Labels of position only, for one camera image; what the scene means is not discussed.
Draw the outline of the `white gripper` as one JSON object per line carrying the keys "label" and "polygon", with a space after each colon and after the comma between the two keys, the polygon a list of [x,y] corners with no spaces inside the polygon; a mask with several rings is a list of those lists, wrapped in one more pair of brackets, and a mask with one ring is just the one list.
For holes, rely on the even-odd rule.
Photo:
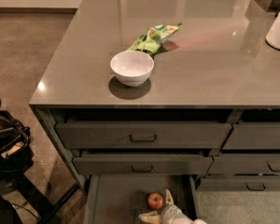
{"label": "white gripper", "polygon": [[161,211],[161,215],[152,211],[139,214],[139,219],[147,224],[192,224],[192,220],[174,205],[173,196],[168,189],[165,190],[165,203],[167,206]]}

